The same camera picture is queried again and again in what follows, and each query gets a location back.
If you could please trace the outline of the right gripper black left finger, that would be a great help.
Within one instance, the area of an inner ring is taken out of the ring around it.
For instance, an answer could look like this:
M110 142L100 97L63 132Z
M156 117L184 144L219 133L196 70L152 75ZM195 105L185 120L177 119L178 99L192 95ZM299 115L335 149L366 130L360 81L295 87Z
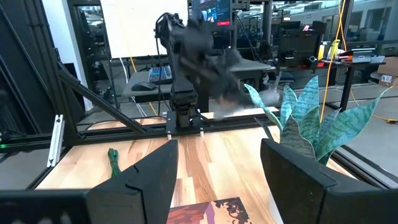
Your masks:
M87 194L88 223L167 222L177 180L178 141L169 140Z

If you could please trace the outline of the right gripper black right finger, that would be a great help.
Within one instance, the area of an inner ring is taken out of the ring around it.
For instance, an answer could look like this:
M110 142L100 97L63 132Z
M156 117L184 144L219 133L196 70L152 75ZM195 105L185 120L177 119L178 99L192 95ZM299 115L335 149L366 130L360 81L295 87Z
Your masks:
M270 139L261 141L261 162L283 223L319 223L326 190L337 184L335 170Z

